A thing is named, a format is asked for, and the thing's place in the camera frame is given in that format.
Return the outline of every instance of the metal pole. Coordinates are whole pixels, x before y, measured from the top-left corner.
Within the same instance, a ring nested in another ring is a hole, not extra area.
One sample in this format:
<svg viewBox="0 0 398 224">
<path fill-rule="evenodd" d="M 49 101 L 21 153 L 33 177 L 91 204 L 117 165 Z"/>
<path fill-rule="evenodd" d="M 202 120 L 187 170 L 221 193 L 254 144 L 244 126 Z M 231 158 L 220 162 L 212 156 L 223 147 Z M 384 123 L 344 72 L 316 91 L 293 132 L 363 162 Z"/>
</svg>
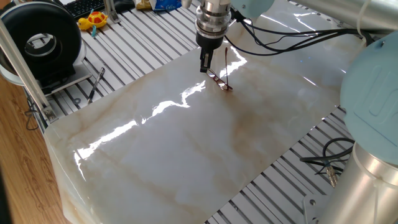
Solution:
<svg viewBox="0 0 398 224">
<path fill-rule="evenodd" d="M 104 0 L 104 5 L 105 5 L 105 11 L 109 18 L 114 22 L 118 23 L 120 22 L 120 19 L 118 17 L 118 14 L 114 8 L 114 2 L 113 0 Z"/>
<path fill-rule="evenodd" d="M 24 83 L 29 95 L 36 102 L 37 107 L 41 110 L 44 115 L 50 121 L 55 120 L 57 117 L 53 112 L 53 109 L 50 106 L 49 101 L 43 94 L 42 89 L 39 87 L 39 84 L 36 82 L 35 77 L 33 76 L 31 70 L 27 66 L 24 58 L 19 52 L 17 45 L 13 41 L 10 33 L 8 32 L 6 26 L 0 19 L 0 47 L 4 54 L 7 56 L 11 65 L 14 67 L 15 71 L 21 78 Z"/>
<path fill-rule="evenodd" d="M 356 27 L 365 0 L 293 0 Z M 361 29 L 389 34 L 398 30 L 398 1 L 372 0 L 361 19 Z"/>
</svg>

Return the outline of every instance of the blue package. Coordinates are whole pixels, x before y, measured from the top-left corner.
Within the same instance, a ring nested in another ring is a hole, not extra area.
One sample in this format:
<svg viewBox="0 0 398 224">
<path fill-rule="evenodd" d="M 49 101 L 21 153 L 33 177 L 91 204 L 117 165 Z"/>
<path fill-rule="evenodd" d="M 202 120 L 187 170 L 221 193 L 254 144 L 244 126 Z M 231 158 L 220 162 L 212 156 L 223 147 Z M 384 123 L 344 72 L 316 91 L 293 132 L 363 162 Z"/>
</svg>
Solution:
<svg viewBox="0 0 398 224">
<path fill-rule="evenodd" d="M 181 0 L 149 0 L 154 11 L 173 10 L 181 7 Z"/>
</svg>

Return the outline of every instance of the black pen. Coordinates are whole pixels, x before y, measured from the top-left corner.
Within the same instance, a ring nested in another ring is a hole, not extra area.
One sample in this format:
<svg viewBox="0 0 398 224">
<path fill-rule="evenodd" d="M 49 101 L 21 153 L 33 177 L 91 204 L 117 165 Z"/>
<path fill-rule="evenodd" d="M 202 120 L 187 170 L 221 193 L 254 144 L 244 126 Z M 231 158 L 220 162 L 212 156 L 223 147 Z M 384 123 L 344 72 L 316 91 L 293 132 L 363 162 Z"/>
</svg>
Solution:
<svg viewBox="0 0 398 224">
<path fill-rule="evenodd" d="M 105 73 L 105 68 L 102 67 L 102 68 L 101 68 L 101 71 L 99 72 L 98 78 L 97 78 L 97 80 L 96 80 L 95 83 L 94 83 L 93 89 L 92 89 L 92 91 L 90 92 L 90 95 L 88 96 L 88 102 L 87 102 L 87 104 L 90 104 L 90 103 L 93 101 L 93 96 L 94 96 L 94 93 L 95 93 L 95 89 L 97 88 L 98 83 L 99 83 L 100 80 L 102 79 L 102 76 L 104 75 L 104 73 Z"/>
</svg>

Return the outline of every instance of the wooden floor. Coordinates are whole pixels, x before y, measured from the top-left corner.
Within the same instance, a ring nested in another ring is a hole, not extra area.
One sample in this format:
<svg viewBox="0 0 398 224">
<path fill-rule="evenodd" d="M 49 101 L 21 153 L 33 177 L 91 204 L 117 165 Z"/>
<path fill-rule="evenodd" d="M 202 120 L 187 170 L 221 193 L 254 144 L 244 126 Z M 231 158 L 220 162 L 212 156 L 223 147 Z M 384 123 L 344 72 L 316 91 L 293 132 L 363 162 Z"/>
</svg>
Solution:
<svg viewBox="0 0 398 224">
<path fill-rule="evenodd" d="M 39 129 L 25 128 L 28 110 L 21 87 L 0 77 L 0 166 L 14 223 L 69 223 Z M 30 122 L 33 128 L 37 123 Z"/>
</svg>

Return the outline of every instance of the yellow toy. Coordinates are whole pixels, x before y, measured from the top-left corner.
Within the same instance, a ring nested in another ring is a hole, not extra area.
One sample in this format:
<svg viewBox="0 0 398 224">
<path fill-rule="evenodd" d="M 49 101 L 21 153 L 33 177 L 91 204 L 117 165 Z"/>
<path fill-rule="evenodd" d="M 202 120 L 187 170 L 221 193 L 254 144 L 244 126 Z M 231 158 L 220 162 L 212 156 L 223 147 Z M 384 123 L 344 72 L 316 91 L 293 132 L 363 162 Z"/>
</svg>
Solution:
<svg viewBox="0 0 398 224">
<path fill-rule="evenodd" d="M 78 21 L 78 27 L 81 30 L 88 30 L 89 28 L 93 28 L 93 32 L 91 36 L 94 37 L 97 31 L 97 28 L 101 28 L 105 26 L 106 20 L 108 16 L 105 16 L 101 12 L 95 12 L 94 9 L 91 10 L 90 15 L 87 19 L 80 18 Z"/>
</svg>

